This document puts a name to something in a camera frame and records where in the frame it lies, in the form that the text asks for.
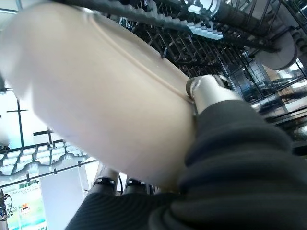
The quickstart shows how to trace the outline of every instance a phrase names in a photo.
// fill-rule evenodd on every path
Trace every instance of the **metal cylinder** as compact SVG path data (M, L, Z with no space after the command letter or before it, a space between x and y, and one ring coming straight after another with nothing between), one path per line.
M217 13L213 16L213 20L257 36L265 36L270 27L267 22L258 20L252 16L250 17L249 14L235 9L224 2L221 2Z
M198 114L218 102L242 100L235 91L224 88L222 80L217 75L205 75L188 80L187 92L195 101Z

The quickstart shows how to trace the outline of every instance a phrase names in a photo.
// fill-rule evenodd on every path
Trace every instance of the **cable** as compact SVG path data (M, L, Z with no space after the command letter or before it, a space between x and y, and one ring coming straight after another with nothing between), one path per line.
M123 182L121 181L121 177L119 176L119 182L120 182L120 195L123 195Z

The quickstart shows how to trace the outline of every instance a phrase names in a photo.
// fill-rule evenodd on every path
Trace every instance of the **light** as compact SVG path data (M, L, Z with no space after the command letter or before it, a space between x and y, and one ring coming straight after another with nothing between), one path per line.
M295 71L295 70L299 70L299 67L298 67L298 65L297 65L296 63L294 63L293 65L291 65L291 66L289 67L289 69L290 69L291 71Z
M307 81L305 81L305 82L294 83L294 84L291 85L291 86L292 86L292 88L299 88L299 87L303 87L303 86L305 86L305 85L307 85Z
M260 106L260 103L256 103L256 104L251 105L251 107L253 107L253 108L257 108L258 106Z

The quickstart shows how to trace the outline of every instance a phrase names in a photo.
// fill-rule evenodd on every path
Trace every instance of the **metal rod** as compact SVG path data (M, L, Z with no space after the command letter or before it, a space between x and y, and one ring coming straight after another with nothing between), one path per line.
M303 15L303 17L305 18L305 20L307 20L307 16L301 11L301 9L297 6L297 4L295 3L295 1L292 1L292 4L295 5L296 9Z
M270 4L270 0L267 0L267 3L266 3L266 5L265 5L264 12L262 13L262 16L261 16L261 19L260 19L260 24L259 24L258 28L260 28L261 25L262 25L262 23L263 23L265 14L266 14L267 11L268 11L269 4Z
M21 11L23 9L23 5L21 4L21 0L16 0L16 5L18 11Z
M248 24L250 22L251 16L253 15L255 6L256 6L257 0L253 0L253 4L251 5L251 9L248 15L248 20L246 21L246 24Z
M280 8L280 5L281 5L281 0L279 0L278 1L278 5L277 5L277 8L276 8L276 11L275 11L275 13L274 13L274 16L273 16L273 18L272 18L272 21L271 21L271 23L270 23L270 27L269 27L269 29L268 29L268 33L271 31L271 29L272 29L272 26L273 26L273 24L274 24L274 21L275 21L275 18L276 18L276 16L277 16L277 13L278 13L278 10L279 10L279 8Z
M4 8L0 8L0 12L1 13L11 13L11 14L17 14L18 13L18 11L10 10L10 9L4 9Z
M60 172L63 172L63 171L69 170L69 169L73 169L73 168L76 168L76 167L80 167L80 166L85 165L85 164L93 163L93 162L96 162L96 161L97 161L97 160L92 160L92 161L79 163L79 164L76 164L76 165L73 165L73 166L70 166L70 167L67 167L67 168L59 169L59 170L56 170L56 169L55 169L55 170L52 171L52 172L47 172L47 173L44 173L44 174L41 174L41 175L38 175L38 176L29 177L29 178L22 179L22 180L13 182L13 183L1 185L0 188L5 188L5 187L8 187L8 186L12 186L12 185L15 185L15 184L19 184L19 183L21 183L21 182L28 182L29 180L34 180L34 179L42 178L42 177L49 176L49 175L52 175L52 174L57 174L57 173L60 173Z
M147 34L149 35L152 43L154 44L154 46L156 47L156 49L158 50L158 52L160 53L161 58L165 58L164 56L164 52L161 50L160 46L157 44L157 42L155 41L155 39L152 37L152 35L150 34L150 32L148 30L146 30Z
M234 15L233 15L233 17L232 17L232 18L234 18L234 17L236 16L236 13L238 12L238 9L239 9L239 5L240 5L240 0L237 0L237 1L236 1L236 9L235 9L235 13L234 13Z
M23 127L21 124L21 113L20 113L20 104L19 100L17 99L17 110L18 110L18 120L19 120L19 131L20 131L20 140L21 140L21 147L24 147L24 135L23 135Z
M284 0L280 0L282 2L282 5L285 6L285 8L287 8L287 10L290 12L290 14L292 15L292 17L296 20L297 24L300 26L300 28L304 31L304 33L307 35L307 29L304 27L304 25L300 22L300 20L297 18L295 12L292 10L292 8L286 3L284 2Z
M264 97L263 97L263 95L262 95L260 89L258 88L258 85L256 84L256 82L255 82L253 76L251 75L251 73L250 73L250 71L249 71L249 69L248 69L248 66L245 66L245 69L246 69L247 73L248 73L249 76L250 76L250 80L254 83L257 92L260 94L260 97L261 97L262 99L264 99Z

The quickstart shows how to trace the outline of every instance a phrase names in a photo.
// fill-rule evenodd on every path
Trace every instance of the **black fabric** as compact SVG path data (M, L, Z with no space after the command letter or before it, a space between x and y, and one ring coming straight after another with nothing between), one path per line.
M89 194L66 230L147 230L150 213L178 196Z
M307 229L307 164L245 102L205 109L185 161L178 185L187 199L160 214L166 229L178 229L166 216L183 229Z

